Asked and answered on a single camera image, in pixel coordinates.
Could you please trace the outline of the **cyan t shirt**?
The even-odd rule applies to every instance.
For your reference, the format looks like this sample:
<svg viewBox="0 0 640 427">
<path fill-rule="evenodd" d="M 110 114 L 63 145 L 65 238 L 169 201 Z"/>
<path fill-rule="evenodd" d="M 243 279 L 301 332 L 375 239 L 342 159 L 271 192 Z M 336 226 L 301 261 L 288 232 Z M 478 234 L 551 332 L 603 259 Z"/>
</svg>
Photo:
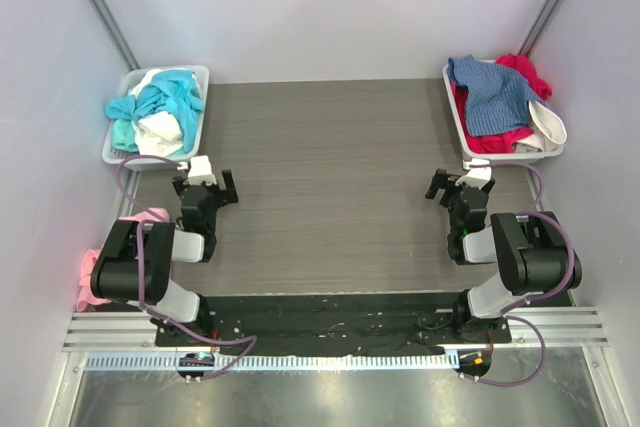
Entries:
<svg viewBox="0 0 640 427">
<path fill-rule="evenodd" d="M 130 72 L 123 80 L 124 94 L 105 106 L 113 122 L 111 147 L 172 159 L 195 153 L 208 75 L 204 66 Z"/>
</svg>

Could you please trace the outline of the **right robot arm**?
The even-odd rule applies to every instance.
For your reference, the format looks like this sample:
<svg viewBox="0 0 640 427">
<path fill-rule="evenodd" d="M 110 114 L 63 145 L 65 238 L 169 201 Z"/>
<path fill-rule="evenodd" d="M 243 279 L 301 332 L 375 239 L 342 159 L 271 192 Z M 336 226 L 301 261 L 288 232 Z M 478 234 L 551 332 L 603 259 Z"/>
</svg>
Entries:
<svg viewBox="0 0 640 427">
<path fill-rule="evenodd" d="M 458 295 L 446 323 L 465 342 L 502 327 L 505 314 L 531 301 L 577 288 L 582 266 L 568 234 L 551 212 L 487 214 L 495 184 L 489 167 L 463 175 L 434 172 L 427 199 L 441 193 L 448 212 L 447 251 L 459 265 L 497 265 L 484 283 Z"/>
</svg>

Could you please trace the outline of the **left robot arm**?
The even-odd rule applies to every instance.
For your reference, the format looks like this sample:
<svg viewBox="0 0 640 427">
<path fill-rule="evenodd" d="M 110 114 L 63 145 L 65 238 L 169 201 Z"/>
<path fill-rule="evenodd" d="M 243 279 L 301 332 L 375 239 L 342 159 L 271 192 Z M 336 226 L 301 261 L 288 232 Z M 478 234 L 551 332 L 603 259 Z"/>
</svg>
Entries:
<svg viewBox="0 0 640 427">
<path fill-rule="evenodd" d="M 175 222 L 162 214 L 149 220 L 114 222 L 90 275 L 91 294 L 147 311 L 159 331 L 188 342 L 216 334 L 214 316 L 201 294 L 171 278 L 174 262 L 207 263 L 216 250 L 218 211 L 239 202 L 233 173 L 196 182 L 176 176 L 181 201 Z"/>
</svg>

